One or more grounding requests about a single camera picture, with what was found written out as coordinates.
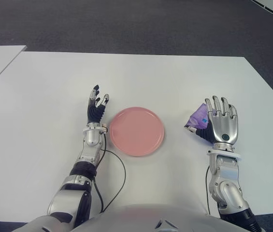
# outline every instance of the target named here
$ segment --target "gray carpet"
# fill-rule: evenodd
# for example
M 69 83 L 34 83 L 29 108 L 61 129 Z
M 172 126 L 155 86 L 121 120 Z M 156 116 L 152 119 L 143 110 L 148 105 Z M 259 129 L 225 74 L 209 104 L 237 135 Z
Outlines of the gray carpet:
M 273 88 L 273 15 L 250 0 L 0 0 L 0 45 L 245 57 Z M 273 232 L 273 215 L 257 216 Z M 0 232 L 18 223 L 0 222 Z

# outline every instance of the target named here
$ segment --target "silver robotic hand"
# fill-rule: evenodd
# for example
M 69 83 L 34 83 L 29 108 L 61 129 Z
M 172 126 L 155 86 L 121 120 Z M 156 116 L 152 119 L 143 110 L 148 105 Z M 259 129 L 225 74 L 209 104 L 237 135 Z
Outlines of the silver robotic hand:
M 221 219 L 252 232 L 261 232 L 261 228 L 251 212 L 249 204 L 243 199 L 238 183 L 238 161 L 240 155 L 234 153 L 233 145 L 238 137 L 238 116 L 233 105 L 221 98 L 223 111 L 217 96 L 213 96 L 215 109 L 205 99 L 208 111 L 206 129 L 188 129 L 201 138 L 213 143 L 208 151 L 212 179 L 209 192 L 217 202 Z
M 100 126 L 108 94 L 98 105 L 99 86 L 90 93 L 87 109 L 87 126 L 83 130 L 84 148 L 78 156 L 69 176 L 65 178 L 53 197 L 47 216 L 38 217 L 15 232 L 68 232 L 89 219 L 91 209 L 91 187 L 97 174 L 100 149 L 106 138 L 107 128 Z

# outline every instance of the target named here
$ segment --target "purple plastic packet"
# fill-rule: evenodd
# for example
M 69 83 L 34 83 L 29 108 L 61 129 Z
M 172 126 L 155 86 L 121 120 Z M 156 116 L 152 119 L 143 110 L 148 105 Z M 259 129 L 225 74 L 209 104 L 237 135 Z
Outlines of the purple plastic packet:
M 203 103 L 189 118 L 185 127 L 191 126 L 198 129 L 205 129 L 208 124 L 207 105 Z

